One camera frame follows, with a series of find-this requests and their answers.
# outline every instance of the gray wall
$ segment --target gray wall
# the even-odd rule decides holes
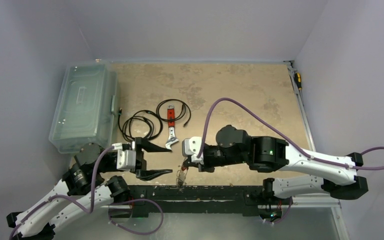
[[[384,1],[329,1],[295,66],[318,151],[384,146]],[[384,151],[364,162],[384,165]],[[384,239],[384,170],[358,174],[369,192],[341,201],[351,239]]]
[[[284,61],[327,0],[68,0],[94,57],[121,61]]]
[[[68,166],[48,134],[66,62],[91,59],[63,0],[0,0],[0,239]]]

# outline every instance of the plywood board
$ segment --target plywood board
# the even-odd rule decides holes
[[[228,97],[242,103],[263,120],[296,141],[302,148],[308,148],[306,132],[301,113],[293,92],[286,65],[283,64],[113,64],[120,85],[120,106],[123,109],[121,124],[139,110],[155,111],[158,103],[165,99],[180,99],[186,102],[192,117],[182,127],[186,117],[176,122],[175,133],[179,143],[172,145],[172,153],[145,153],[147,168],[173,169],[173,173],[152,181],[136,179],[130,172],[122,175],[129,185],[175,185],[176,172],[184,161],[181,141],[193,136],[202,136],[207,112],[219,98]],[[168,103],[161,108],[161,115],[167,116]],[[174,102],[175,111],[180,113],[181,104]],[[279,137],[251,115],[231,102],[221,102],[215,108],[209,124],[207,144],[216,144],[216,133],[224,126],[232,125],[244,129],[250,136]],[[136,137],[147,134],[143,122],[133,124]],[[168,126],[164,123],[161,135],[154,144],[165,146]],[[120,132],[117,141],[125,142]],[[114,173],[103,176],[108,179]],[[258,173],[248,165],[238,164],[218,167],[214,173],[198,172],[190,168],[187,185],[261,185],[265,178],[289,178],[301,175],[297,172],[277,171]]]

